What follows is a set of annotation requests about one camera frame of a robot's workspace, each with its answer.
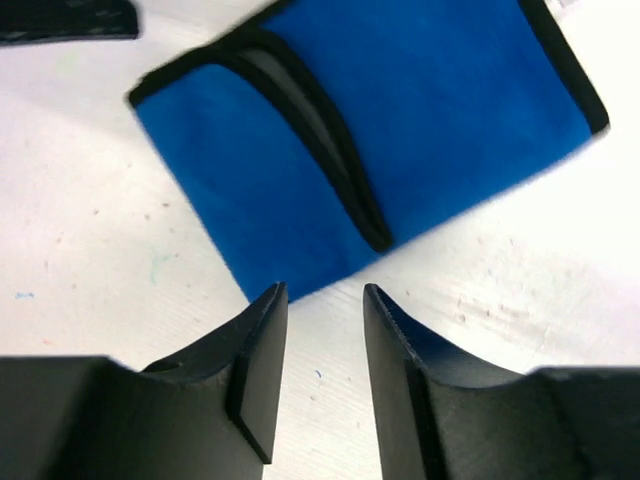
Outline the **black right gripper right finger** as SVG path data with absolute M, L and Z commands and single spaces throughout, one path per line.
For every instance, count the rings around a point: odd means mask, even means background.
M 366 285 L 364 330 L 386 479 L 557 479 L 558 421 L 540 374 L 486 362 Z

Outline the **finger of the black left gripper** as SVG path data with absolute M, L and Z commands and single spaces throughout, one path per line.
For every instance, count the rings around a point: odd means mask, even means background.
M 131 1 L 4 0 L 1 44 L 18 46 L 80 40 L 129 40 L 140 34 Z

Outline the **blue microfiber towel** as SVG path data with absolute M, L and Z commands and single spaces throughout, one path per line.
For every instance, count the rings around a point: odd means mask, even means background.
M 348 277 L 609 124 L 542 1 L 276 1 L 128 99 L 248 299 Z

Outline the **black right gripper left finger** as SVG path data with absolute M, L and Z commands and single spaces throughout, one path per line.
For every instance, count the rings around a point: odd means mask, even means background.
M 140 373 L 112 367 L 102 479 L 259 479 L 273 458 L 287 288 Z

